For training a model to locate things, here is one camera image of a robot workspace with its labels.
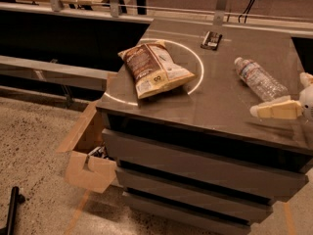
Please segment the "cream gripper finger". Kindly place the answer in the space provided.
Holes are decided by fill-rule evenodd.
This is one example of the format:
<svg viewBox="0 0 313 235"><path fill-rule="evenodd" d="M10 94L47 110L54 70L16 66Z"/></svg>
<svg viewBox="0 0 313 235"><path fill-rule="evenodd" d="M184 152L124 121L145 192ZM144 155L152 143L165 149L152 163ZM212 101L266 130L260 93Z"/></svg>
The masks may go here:
<svg viewBox="0 0 313 235"><path fill-rule="evenodd" d="M313 85L313 75L308 72L302 72L299 79L304 88Z"/></svg>
<svg viewBox="0 0 313 235"><path fill-rule="evenodd" d="M300 103L290 96L254 105L249 111L255 118L297 119L302 115Z"/></svg>

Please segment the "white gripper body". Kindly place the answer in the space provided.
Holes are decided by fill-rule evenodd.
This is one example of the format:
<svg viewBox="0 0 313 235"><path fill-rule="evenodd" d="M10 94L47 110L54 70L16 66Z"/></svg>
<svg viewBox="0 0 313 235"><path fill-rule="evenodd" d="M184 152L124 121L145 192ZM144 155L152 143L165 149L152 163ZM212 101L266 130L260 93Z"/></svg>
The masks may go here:
<svg viewBox="0 0 313 235"><path fill-rule="evenodd" d="M304 88L299 94L302 113L308 120L313 120L313 85Z"/></svg>

